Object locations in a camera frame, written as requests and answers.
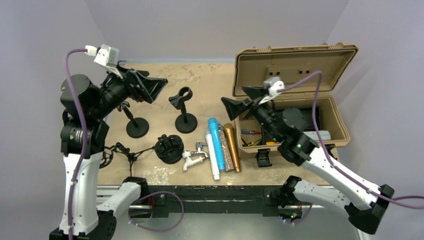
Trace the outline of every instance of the blue microphone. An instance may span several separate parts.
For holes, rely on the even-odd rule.
[[[218,163],[218,169],[225,169],[223,146],[221,145],[220,139],[220,124],[215,117],[209,118],[207,121],[209,125],[210,134],[212,135],[213,148],[215,150],[216,162]]]

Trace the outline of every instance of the case latch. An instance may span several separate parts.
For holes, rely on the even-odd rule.
[[[259,149],[256,153],[256,162],[259,168],[272,167],[273,164],[270,163],[270,149]]]

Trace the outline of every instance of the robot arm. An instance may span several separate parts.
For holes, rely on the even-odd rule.
[[[268,84],[266,87],[243,86],[243,91],[249,96],[249,99],[243,101],[222,97],[229,118],[234,120],[248,111],[244,119],[254,117],[272,138],[280,142],[277,150],[281,156],[288,162],[317,174],[335,188],[326,189],[300,178],[294,184],[290,179],[279,192],[273,194],[273,198],[283,202],[282,205],[285,200],[297,200],[322,204],[323,207],[338,212],[343,210],[343,214],[348,216],[356,228],[375,234],[389,203],[371,192],[391,198],[394,190],[388,185],[378,186],[363,179],[333,158],[327,159],[324,149],[303,133],[306,122],[298,108],[287,108],[278,113],[268,104],[261,104],[263,100],[267,102],[272,98],[275,95],[273,92],[278,92],[275,89],[269,90],[273,86],[275,84]],[[352,179],[363,184],[366,190]]]
[[[62,221],[59,227],[50,233],[50,240],[62,240],[72,228],[73,239],[110,240],[116,225],[116,216],[126,211],[126,207],[140,198],[144,183],[142,179],[130,177],[120,190],[100,206],[96,206],[97,179],[100,161],[105,149],[105,139],[109,126],[107,116],[127,98],[136,102],[152,104],[168,83],[165,78],[147,77],[148,72],[125,69],[117,65],[116,48],[102,45],[99,48],[86,46],[86,53],[95,56],[94,62],[106,67],[110,72],[100,87],[82,74],[70,78],[81,103],[87,126],[87,148],[83,149],[83,128],[72,97],[71,88],[65,80],[62,84],[60,101],[65,107],[62,115],[63,128],[60,132],[63,161],[66,168],[66,193]],[[79,168],[77,162],[83,160]],[[77,170],[75,182],[74,171]],[[72,222],[69,226],[68,199],[72,200]]]

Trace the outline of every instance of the gold microphone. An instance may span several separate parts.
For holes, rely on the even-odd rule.
[[[228,140],[229,153],[231,154],[232,164],[236,173],[239,173],[242,169],[240,166],[239,151],[237,150],[236,139],[234,138],[234,128],[231,123],[224,125],[224,132],[226,139]]]

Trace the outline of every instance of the white microphone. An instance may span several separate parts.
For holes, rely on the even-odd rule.
[[[220,179],[220,170],[218,168],[217,156],[215,155],[214,143],[212,142],[212,135],[209,129],[204,133],[206,139],[207,148],[209,149],[210,168],[212,169],[212,175],[214,180]]]

